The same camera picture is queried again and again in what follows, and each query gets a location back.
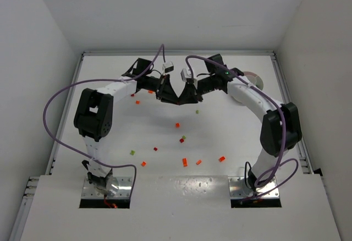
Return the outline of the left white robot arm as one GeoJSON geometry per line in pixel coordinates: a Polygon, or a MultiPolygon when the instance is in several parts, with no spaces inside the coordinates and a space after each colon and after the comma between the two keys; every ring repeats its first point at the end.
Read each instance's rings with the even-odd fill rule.
{"type": "Polygon", "coordinates": [[[83,137],[87,156],[91,159],[82,162],[88,181],[103,195],[110,195],[117,187],[113,178],[114,168],[106,164],[107,154],[103,152],[103,142],[112,129],[114,104],[141,89],[155,92],[161,101],[177,102],[178,97],[168,75],[174,65],[164,61],[162,69],[159,78],[153,77],[150,75],[153,62],[138,58],[117,81],[94,90],[86,88],[81,93],[74,127],[83,137]]]}

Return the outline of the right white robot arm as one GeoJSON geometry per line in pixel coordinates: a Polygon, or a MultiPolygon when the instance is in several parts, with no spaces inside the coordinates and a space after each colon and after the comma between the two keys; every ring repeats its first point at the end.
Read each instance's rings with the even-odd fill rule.
{"type": "Polygon", "coordinates": [[[262,150],[255,164],[247,172],[245,183],[251,190],[265,186],[274,177],[286,151],[302,139],[298,108],[292,102],[282,103],[245,79],[238,68],[228,68],[222,56],[209,58],[187,56],[185,61],[199,59],[205,62],[209,76],[195,79],[191,66],[182,69],[180,75],[186,86],[192,87],[196,98],[214,90],[222,90],[246,106],[261,122],[260,143],[262,150]]]}

